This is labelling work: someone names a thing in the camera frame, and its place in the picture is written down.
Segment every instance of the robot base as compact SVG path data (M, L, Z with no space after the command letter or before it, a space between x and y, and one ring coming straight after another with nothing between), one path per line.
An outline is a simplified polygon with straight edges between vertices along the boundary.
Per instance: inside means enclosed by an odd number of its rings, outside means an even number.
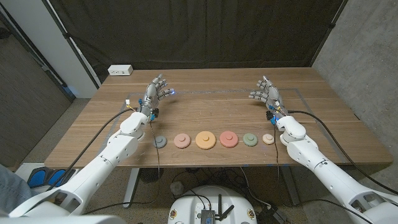
M177 199L169 213L168 224L194 224L194 223L241 223L241 224L255 224L257 223L256 215L254 214L253 206L248 200L246 200L242 195L237 192L228 189L226 187L217 185L204 185L192 189L197 195L205 196L209 199L211 203L211 212L209 211L210 205L207 199L201 197L205 203L206 208L203 208L203 203L194 195L193 192L188 191L183 196ZM221 211L224 213L228 209L230 212L226 214L222 221L219 221L209 216L202 218L203 209L205 213L208 214L219 214L219 195L221 195Z

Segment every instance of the power outlet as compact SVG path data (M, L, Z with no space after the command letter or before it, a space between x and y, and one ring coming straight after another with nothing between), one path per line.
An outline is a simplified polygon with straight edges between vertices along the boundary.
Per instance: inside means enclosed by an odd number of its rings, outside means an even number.
M131 75L132 66L131 65L111 65L108 68L110 75Z

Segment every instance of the colored disc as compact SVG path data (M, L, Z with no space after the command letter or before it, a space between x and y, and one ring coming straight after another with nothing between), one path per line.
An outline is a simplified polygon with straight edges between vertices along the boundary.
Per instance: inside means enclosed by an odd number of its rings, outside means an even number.
M166 143L167 143L167 139L164 136L157 136L156 138L156 144L155 144L155 140L154 140L154 146L158 149L163 148Z
M257 144L257 137L251 133L246 133L243 136L243 142L247 145L247 146L255 146Z
M190 143L191 138L187 134L181 133L174 137L174 144L177 148L183 149L188 147Z
M270 134L265 134L262 136L262 141L266 144L272 144L274 143L274 137Z
M195 141L199 148L211 149L216 144L216 136L209 131L202 131L196 136Z
M224 131L220 135L220 142L225 147L235 147L238 144L238 136L232 131Z

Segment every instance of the blue jeans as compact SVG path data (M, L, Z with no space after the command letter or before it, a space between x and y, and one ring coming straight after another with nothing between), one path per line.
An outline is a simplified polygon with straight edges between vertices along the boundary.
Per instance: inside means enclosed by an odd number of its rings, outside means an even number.
M37 194L22 178L0 164L0 210L10 213Z

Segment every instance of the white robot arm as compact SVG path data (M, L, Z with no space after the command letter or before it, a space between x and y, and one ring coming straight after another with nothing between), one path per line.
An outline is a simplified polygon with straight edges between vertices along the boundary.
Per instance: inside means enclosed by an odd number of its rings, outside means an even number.
M263 91L255 91L250 98L261 100L272 111L271 122L279 131L289 156L311 170L340 204L371 223L397 223L398 197L370 189L358 183L319 151L315 141L306 135L305 128L289 116L276 87L267 77L257 84ZM348 212L355 223L368 223Z
M142 130L154 119L154 110L159 101L174 94L173 89L162 91L167 85L162 74L148 84L144 99L136 112L124 120L120 130L114 133L105 149L66 184L26 200L14 209L9 217L58 217L80 215L112 170L123 160L133 155L139 141L144 138Z

